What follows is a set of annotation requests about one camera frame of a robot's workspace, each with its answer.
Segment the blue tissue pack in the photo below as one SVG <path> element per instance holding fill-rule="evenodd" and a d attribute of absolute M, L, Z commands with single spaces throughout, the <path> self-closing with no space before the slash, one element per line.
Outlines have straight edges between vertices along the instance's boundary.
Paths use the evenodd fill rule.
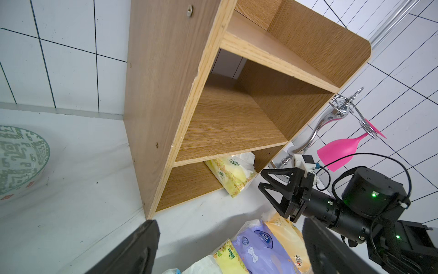
<path fill-rule="evenodd" d="M 164 271 L 162 274 L 181 274 L 181 271 L 178 268 L 172 268 Z"/>

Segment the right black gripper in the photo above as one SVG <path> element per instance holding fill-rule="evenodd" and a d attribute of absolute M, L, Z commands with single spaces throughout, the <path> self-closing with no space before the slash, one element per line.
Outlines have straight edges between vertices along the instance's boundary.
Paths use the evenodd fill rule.
<path fill-rule="evenodd" d="M 268 183 L 260 183 L 258 189 L 281 217 L 295 223 L 306 209 L 314 186 L 315 174 L 300 168 L 264 169 L 262 177 Z M 289 177 L 286 184 L 279 176 Z M 334 236 L 316 218 L 306 218 L 302 234 L 315 274 L 376 274 L 341 240 Z"/>

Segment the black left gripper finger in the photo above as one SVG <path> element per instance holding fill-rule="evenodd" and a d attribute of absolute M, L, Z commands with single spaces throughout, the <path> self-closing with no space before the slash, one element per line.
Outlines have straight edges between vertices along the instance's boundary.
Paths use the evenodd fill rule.
<path fill-rule="evenodd" d="M 89 274 L 150 274 L 159 244 L 156 220 L 146 220 L 99 263 Z"/>

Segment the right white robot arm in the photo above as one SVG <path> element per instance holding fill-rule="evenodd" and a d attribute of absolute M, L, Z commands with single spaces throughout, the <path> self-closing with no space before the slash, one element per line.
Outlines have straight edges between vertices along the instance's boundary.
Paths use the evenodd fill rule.
<path fill-rule="evenodd" d="M 338 196 L 315 190 L 315 175 L 300 168 L 264 169 L 261 175 L 266 182 L 258 188 L 282 217 L 314 217 L 350 247 L 366 243 L 369 259 L 389 274 L 437 273 L 437 229 L 399 219 L 411 204 L 402 184 L 359 166 L 342 174 L 351 179 Z"/>

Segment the yellow tissue pack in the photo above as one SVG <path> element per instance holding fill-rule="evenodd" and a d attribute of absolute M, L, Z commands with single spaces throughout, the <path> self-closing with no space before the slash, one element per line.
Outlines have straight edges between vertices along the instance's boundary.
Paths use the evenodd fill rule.
<path fill-rule="evenodd" d="M 302 274 L 313 274 L 302 232 L 278 212 L 264 213 L 261 219 L 283 246 Z"/>
<path fill-rule="evenodd" d="M 204 163 L 227 193 L 235 198 L 251 183 L 257 172 L 251 152 L 212 159 Z"/>

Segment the white green tissue pack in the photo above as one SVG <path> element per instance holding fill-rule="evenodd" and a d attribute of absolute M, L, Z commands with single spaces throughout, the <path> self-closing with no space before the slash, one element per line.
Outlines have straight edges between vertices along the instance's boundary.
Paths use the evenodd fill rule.
<path fill-rule="evenodd" d="M 249 274 L 230 239 L 212 254 L 193 263 L 183 274 Z"/>

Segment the purple tissue pack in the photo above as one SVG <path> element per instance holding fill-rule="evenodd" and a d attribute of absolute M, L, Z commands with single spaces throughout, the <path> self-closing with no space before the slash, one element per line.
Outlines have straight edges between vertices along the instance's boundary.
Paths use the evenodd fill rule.
<path fill-rule="evenodd" d="M 251 274 L 298 274 L 284 247 L 260 219 L 248 221 L 232 244 Z"/>

